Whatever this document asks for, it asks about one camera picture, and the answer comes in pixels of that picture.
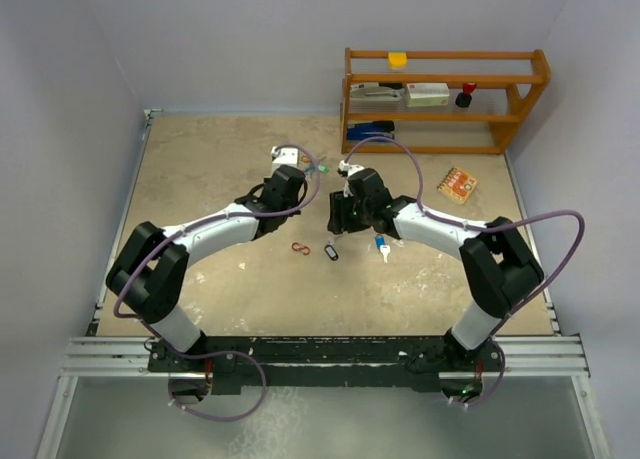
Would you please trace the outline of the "key with blue tag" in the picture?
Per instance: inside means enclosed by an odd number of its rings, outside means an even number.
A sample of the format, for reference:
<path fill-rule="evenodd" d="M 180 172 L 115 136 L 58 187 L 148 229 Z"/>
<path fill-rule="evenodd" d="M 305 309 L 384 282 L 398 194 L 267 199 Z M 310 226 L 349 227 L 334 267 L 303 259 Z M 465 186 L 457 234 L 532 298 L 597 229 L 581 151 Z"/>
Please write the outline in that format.
<path fill-rule="evenodd" d="M 380 253 L 380 255 L 382 256 L 382 260 L 384 263 L 388 262 L 388 256 L 390 254 L 390 246 L 386 243 L 386 240 L 384 238 L 383 235 L 376 235 L 375 236 L 375 244 L 376 247 Z"/>

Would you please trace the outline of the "red carabiner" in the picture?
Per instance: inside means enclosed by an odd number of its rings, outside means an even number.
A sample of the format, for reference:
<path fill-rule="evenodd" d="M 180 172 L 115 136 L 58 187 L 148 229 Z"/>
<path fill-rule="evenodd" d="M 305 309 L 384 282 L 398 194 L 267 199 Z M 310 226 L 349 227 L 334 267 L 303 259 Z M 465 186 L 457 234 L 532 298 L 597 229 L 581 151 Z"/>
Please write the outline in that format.
<path fill-rule="evenodd" d="M 304 244 L 300 244 L 298 242 L 294 242 L 291 244 L 291 249 L 295 252 L 301 253 L 305 256 L 309 255 L 311 253 L 311 249 Z"/>

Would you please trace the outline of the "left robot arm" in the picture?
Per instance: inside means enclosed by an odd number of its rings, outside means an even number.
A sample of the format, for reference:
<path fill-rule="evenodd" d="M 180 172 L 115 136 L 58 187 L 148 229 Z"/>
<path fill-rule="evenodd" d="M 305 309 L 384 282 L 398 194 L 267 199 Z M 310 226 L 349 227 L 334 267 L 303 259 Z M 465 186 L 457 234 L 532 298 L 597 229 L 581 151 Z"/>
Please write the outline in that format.
<path fill-rule="evenodd" d="M 246 195 L 216 214 L 178 226 L 137 225 L 106 276 L 106 287 L 157 337 L 172 347 L 184 371 L 202 366 L 207 336 L 179 305 L 187 270 L 237 244 L 276 231 L 300 212 L 305 174 L 282 165 Z"/>

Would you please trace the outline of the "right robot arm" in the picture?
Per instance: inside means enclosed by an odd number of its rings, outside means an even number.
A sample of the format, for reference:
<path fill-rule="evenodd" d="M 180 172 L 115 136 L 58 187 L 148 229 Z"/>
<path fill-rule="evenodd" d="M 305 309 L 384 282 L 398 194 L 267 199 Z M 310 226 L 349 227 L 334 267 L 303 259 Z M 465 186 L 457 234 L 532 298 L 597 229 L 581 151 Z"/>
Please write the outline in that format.
<path fill-rule="evenodd" d="M 371 168 L 349 166 L 345 184 L 329 194 L 327 229 L 334 235 L 371 229 L 379 235 L 415 242 L 462 264 L 472 302 L 436 348 L 411 353 L 407 368 L 429 365 L 467 370 L 516 305 L 542 283 L 543 271 L 521 234 L 499 217 L 489 223 L 433 212 L 411 196 L 394 197 Z"/>

